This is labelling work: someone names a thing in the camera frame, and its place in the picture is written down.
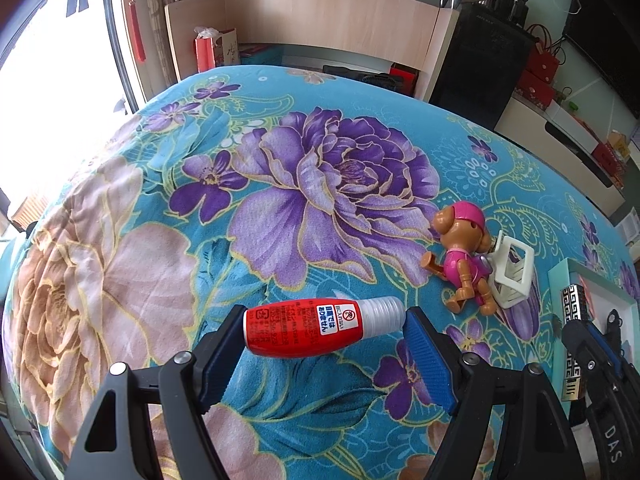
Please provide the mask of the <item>black gold patterned strip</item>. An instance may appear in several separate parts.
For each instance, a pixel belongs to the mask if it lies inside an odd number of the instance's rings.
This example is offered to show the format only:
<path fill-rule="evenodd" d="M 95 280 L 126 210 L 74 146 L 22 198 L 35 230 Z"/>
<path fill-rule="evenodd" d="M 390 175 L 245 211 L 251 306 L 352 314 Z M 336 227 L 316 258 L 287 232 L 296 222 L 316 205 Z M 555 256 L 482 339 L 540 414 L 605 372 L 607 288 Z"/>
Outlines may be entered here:
<path fill-rule="evenodd" d="M 577 401 L 582 396 L 582 368 L 574 352 L 578 348 L 579 336 L 589 320 L 585 289 L 582 285 L 570 284 L 561 292 L 563 325 L 562 343 L 566 349 L 562 400 Z"/>

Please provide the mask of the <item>white plastic hair clip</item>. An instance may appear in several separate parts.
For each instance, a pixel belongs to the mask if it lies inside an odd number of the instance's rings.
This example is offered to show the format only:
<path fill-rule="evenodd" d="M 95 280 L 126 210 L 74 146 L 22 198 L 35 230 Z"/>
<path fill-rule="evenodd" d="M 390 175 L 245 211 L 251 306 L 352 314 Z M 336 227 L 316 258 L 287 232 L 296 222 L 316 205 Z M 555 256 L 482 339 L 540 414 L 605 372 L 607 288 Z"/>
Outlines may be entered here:
<path fill-rule="evenodd" d="M 534 277 L 533 247 L 500 230 L 487 259 L 492 269 L 488 285 L 501 309 L 510 309 L 528 297 Z"/>

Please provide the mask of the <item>brown pink puppy toy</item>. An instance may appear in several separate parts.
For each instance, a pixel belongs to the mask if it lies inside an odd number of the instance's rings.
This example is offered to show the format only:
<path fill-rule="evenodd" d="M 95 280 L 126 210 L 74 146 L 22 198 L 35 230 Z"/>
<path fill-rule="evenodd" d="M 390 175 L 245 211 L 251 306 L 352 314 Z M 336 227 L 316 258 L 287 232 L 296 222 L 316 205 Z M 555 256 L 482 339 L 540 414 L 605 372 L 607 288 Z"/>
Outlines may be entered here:
<path fill-rule="evenodd" d="M 421 266 L 454 286 L 454 293 L 444 301 L 446 308 L 458 314 L 474 299 L 482 315 L 495 314 L 498 304 L 488 284 L 491 270 L 484 261 L 491 248 L 491 235 L 483 211 L 459 200 L 436 212 L 433 228 L 445 248 L 445 257 L 438 263 L 432 252 L 426 252 Z"/>

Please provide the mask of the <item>red glue bottle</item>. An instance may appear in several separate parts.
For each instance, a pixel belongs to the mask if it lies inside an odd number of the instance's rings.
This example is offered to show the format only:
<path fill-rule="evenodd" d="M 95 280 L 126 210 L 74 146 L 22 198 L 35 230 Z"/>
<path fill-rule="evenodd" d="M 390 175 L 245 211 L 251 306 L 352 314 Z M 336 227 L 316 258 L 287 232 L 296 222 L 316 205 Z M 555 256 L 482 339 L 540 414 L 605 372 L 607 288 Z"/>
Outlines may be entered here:
<path fill-rule="evenodd" d="M 300 359 L 322 356 L 356 342 L 398 332 L 406 307 L 396 297 L 312 298 L 246 310 L 246 348 L 256 356 Z"/>

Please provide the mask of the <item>white tray with green rim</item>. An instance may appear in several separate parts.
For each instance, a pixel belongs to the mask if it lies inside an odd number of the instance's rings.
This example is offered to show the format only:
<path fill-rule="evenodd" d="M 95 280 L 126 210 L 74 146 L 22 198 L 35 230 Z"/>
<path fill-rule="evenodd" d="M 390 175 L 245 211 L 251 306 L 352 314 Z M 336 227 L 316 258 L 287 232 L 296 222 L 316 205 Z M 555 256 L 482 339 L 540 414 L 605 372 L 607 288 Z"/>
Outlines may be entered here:
<path fill-rule="evenodd" d="M 565 384 L 572 381 L 567 376 L 568 354 L 560 336 L 560 328 L 565 322 L 562 291 L 570 285 L 582 285 L 590 318 L 601 332 L 606 329 L 608 314 L 613 309 L 617 310 L 622 319 L 622 349 L 627 361 L 635 366 L 639 365 L 639 308 L 637 301 L 623 289 L 573 259 L 566 258 L 556 264 L 548 271 L 548 279 L 552 313 L 559 320 L 553 323 L 551 382 L 565 414 L 568 415 L 570 398 L 565 395 Z"/>

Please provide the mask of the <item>cream tv stand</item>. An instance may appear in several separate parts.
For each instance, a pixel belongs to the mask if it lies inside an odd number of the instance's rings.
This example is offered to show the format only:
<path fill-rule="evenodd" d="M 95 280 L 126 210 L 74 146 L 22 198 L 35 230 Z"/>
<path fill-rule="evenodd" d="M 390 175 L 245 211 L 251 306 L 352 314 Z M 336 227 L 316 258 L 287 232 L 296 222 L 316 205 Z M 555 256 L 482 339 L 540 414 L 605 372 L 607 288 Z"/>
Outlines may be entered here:
<path fill-rule="evenodd" d="M 541 115 L 511 98 L 495 126 L 495 132 L 545 162 L 607 217 L 611 217 L 623 205 L 623 194 L 613 183 L 606 185 L 576 154 L 555 139 L 547 131 L 547 124 Z"/>

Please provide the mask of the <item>red gift bag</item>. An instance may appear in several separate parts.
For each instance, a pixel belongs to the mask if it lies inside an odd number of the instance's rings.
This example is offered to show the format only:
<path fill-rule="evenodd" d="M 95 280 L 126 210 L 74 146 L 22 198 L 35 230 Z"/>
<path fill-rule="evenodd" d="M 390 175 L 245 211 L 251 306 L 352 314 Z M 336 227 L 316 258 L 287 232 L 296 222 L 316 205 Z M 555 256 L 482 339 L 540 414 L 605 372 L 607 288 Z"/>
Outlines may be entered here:
<path fill-rule="evenodd" d="M 549 29 L 543 24 L 531 24 L 526 32 L 534 37 L 534 45 L 515 92 L 541 110 L 546 110 L 555 96 L 552 82 L 561 64 L 556 56 L 560 44 L 552 40 Z"/>

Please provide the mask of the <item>black cabinet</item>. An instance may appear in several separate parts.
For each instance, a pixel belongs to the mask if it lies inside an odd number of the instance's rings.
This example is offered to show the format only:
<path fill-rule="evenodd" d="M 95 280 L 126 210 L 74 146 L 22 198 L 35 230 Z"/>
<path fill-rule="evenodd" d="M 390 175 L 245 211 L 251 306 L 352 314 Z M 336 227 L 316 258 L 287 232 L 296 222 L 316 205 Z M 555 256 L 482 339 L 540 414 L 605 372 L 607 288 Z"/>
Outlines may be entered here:
<path fill-rule="evenodd" d="M 430 103 L 495 129 L 525 68 L 534 38 L 480 4 L 465 6 Z"/>

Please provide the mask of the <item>wooden curved desk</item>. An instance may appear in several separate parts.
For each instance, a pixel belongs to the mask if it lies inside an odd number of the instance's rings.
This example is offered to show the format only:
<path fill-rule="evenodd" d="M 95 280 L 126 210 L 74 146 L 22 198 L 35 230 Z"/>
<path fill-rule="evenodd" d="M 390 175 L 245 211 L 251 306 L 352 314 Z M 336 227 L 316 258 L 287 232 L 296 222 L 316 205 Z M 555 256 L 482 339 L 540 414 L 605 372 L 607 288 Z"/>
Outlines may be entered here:
<path fill-rule="evenodd" d="M 413 95 L 430 98 L 462 3 L 484 0 L 171 0 L 164 7 L 178 79 L 196 72 L 195 26 L 233 28 L 241 44 L 350 52 L 417 70 Z"/>

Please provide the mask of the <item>red white paper bag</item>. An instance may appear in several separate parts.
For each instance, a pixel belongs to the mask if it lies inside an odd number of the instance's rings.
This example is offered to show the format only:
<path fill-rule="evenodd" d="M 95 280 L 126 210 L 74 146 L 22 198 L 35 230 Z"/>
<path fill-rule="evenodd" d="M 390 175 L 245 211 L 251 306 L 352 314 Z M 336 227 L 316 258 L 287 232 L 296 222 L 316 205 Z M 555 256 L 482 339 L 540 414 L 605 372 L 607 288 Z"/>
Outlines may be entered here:
<path fill-rule="evenodd" d="M 236 29 L 223 30 L 213 27 L 195 27 L 194 51 L 199 73 L 219 66 L 240 64 Z"/>

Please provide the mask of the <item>wall mounted television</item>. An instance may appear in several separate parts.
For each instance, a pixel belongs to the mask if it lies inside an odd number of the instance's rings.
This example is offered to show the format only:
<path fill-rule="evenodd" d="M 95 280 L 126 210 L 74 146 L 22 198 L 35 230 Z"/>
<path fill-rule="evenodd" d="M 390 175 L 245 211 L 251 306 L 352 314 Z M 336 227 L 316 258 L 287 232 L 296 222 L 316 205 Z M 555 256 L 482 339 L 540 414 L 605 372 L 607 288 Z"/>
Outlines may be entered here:
<path fill-rule="evenodd" d="M 563 36 L 639 115 L 639 0 L 572 0 Z"/>

